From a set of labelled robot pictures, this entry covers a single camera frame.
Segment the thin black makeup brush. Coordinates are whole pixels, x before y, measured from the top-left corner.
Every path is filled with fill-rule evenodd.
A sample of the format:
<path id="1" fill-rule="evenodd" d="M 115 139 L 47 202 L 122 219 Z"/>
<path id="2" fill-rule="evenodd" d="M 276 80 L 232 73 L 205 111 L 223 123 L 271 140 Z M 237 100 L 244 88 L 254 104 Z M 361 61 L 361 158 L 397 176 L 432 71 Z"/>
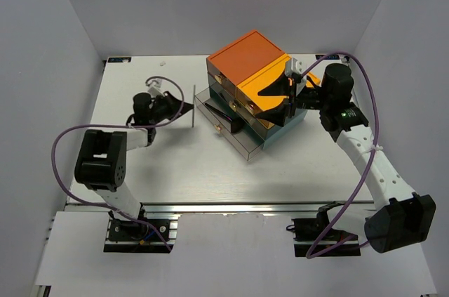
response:
<path id="1" fill-rule="evenodd" d="M 195 101 L 195 94 L 196 94 L 196 84 L 193 85 L 193 91 L 192 91 L 192 128 L 195 126 L 195 109 L 196 109 L 196 101 Z"/>

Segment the clear wide bottom drawer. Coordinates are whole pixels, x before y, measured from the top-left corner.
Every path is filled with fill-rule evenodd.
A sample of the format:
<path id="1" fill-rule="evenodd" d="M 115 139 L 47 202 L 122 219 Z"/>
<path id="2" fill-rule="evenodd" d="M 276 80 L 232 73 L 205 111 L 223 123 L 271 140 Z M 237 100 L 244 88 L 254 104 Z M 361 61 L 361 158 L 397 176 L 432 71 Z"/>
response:
<path id="1" fill-rule="evenodd" d="M 246 161 L 250 161 L 262 151 L 262 145 L 264 141 L 256 136 L 248 126 L 245 125 L 243 130 L 239 133 L 231 134 L 230 124 L 211 112 L 204 105 L 205 103 L 208 103 L 213 107 L 221 110 L 222 112 L 224 109 L 220 106 L 216 99 L 210 96 L 209 87 L 201 92 L 196 93 L 195 98 L 196 108 L 198 109 L 198 111 L 200 111 L 214 126 L 218 135 L 226 138 L 226 140 L 243 156 Z"/>

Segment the black brush brown bristles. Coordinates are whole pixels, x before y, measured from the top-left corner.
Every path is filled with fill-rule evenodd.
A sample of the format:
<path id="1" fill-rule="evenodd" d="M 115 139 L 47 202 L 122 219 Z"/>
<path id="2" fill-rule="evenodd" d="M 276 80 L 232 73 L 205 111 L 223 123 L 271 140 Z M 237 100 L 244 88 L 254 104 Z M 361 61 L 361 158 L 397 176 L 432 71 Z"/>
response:
<path id="1" fill-rule="evenodd" d="M 240 117 L 231 117 L 228 114 L 222 112 L 221 110 L 213 107 L 212 105 L 205 103 L 204 104 L 211 112 L 216 114 L 218 117 L 224 119 L 230 124 L 230 132 L 231 134 L 239 133 L 243 130 L 244 126 L 246 125 L 245 121 Z"/>

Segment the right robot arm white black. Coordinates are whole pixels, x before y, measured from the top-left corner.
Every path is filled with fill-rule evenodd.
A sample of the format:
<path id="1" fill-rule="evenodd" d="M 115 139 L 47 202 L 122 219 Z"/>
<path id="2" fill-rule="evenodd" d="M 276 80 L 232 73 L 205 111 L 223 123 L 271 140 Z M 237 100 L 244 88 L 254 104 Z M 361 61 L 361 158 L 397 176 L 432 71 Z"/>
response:
<path id="1" fill-rule="evenodd" d="M 258 119 L 278 126 L 285 124 L 297 109 L 317 110 L 322 127 L 346 153 L 361 179 L 357 188 L 366 185 L 375 213 L 369 216 L 351 209 L 350 201 L 322 206 L 312 230 L 316 240 L 307 258 L 322 255 L 316 247 L 322 239 L 332 240 L 341 231 L 346 238 L 364 237 L 378 253 L 385 253 L 425 241 L 436 212 L 430 195 L 419 195 L 398 174 L 377 143 L 376 129 L 351 100 L 354 79 L 348 66 L 332 63 L 325 68 L 323 80 L 316 85 L 311 77 L 303 78 L 287 63 L 286 70 L 273 83 L 259 91 L 259 96 L 281 96 L 283 102 L 257 114 Z"/>

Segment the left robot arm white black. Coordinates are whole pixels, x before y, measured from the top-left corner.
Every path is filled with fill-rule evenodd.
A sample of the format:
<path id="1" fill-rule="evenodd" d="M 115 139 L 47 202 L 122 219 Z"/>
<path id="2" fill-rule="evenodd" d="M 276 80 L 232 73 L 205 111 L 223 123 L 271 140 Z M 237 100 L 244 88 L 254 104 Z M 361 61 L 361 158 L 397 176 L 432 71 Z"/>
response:
<path id="1" fill-rule="evenodd" d="M 102 197 L 118 213 L 129 216 L 124 232 L 134 240 L 147 235 L 148 222 L 139 217 L 142 204 L 125 184 L 127 152 L 149 147 L 156 137 L 155 126 L 177 119 L 194 108 L 191 103 L 177 99 L 170 92 L 139 93 L 133 97 L 133 113 L 126 122 L 127 129 L 106 132 L 89 129 L 85 132 L 74 177 Z"/>

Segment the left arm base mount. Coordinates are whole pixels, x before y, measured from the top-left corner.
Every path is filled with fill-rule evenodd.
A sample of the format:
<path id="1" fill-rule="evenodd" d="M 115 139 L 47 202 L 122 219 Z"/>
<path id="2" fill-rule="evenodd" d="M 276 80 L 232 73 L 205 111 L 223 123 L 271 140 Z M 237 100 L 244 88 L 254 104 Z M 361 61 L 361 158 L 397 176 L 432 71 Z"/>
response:
<path id="1" fill-rule="evenodd" d="M 108 216 L 105 253 L 170 253 L 174 247 L 179 215 L 141 211 L 139 219 L 152 224 L 161 236 L 148 225 L 125 219 L 112 211 Z"/>

